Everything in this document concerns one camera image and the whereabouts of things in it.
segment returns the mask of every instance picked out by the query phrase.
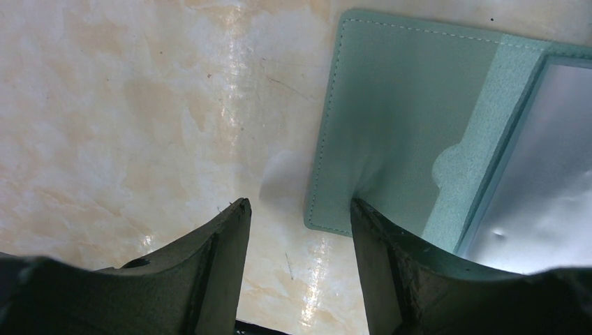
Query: leather cover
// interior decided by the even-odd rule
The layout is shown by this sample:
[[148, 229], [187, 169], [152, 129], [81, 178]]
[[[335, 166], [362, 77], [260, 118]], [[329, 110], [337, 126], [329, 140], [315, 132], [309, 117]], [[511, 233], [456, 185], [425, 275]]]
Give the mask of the leather cover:
[[351, 236], [350, 200], [453, 251], [546, 56], [592, 50], [349, 10], [341, 17], [307, 227]]

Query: beige marble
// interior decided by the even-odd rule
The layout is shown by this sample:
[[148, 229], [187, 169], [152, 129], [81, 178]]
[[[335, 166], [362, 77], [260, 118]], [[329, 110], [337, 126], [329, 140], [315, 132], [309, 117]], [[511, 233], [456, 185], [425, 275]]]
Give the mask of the beige marble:
[[118, 267], [248, 197], [238, 318], [367, 333], [351, 239], [302, 224], [352, 7], [592, 45], [589, 0], [4, 1], [0, 251]]

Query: white stitching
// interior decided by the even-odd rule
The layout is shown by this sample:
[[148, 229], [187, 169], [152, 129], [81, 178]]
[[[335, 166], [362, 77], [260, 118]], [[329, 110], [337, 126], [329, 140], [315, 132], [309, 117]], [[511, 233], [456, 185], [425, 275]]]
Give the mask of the white stitching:
[[424, 33], [438, 34], [438, 35], [444, 35], [444, 36], [450, 36], [450, 37], [456, 37], [456, 38], [468, 38], [469, 40], [478, 40], [478, 41], [482, 41], [482, 42], [504, 45], [507, 47], [523, 47], [524, 49], [529, 49], [529, 50], [545, 51], [545, 49], [542, 49], [540, 47], [529, 47], [527, 45], [515, 45], [515, 44], [511, 44], [511, 43], [498, 42], [497, 40], [487, 40], [486, 38], [462, 36], [462, 35], [456, 35], [454, 33], [450, 34], [450, 33], [445, 33], [443, 31], [435, 31], [435, 30], [428, 30], [428, 29], [416, 29], [416, 28], [410, 28], [410, 27], [405, 27], [405, 26], [399, 26], [397, 24], [387, 24], [387, 23], [380, 23], [380, 22], [374, 22], [374, 21], [369, 21], [369, 20], [359, 20], [359, 19], [346, 19], [345, 22], [361, 22], [361, 23], [379, 24], [379, 25], [383, 25], [383, 26], [400, 28], [400, 29], [407, 29], [407, 30], [415, 30], [415, 31], [420, 31], [420, 32], [424, 32]]

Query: mint green wallet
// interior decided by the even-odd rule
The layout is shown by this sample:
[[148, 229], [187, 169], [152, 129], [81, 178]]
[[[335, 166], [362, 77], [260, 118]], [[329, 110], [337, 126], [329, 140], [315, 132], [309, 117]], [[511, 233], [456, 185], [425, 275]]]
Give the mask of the mint green wallet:
[[307, 227], [351, 236], [350, 200], [453, 251], [550, 55], [585, 47], [349, 10], [341, 17]]

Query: green leather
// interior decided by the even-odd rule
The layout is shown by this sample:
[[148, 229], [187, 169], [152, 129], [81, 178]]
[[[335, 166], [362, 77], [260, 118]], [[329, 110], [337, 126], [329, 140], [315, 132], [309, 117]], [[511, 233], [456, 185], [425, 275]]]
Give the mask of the green leather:
[[341, 17], [304, 223], [351, 236], [352, 197], [453, 251], [547, 55], [592, 50], [349, 10]]

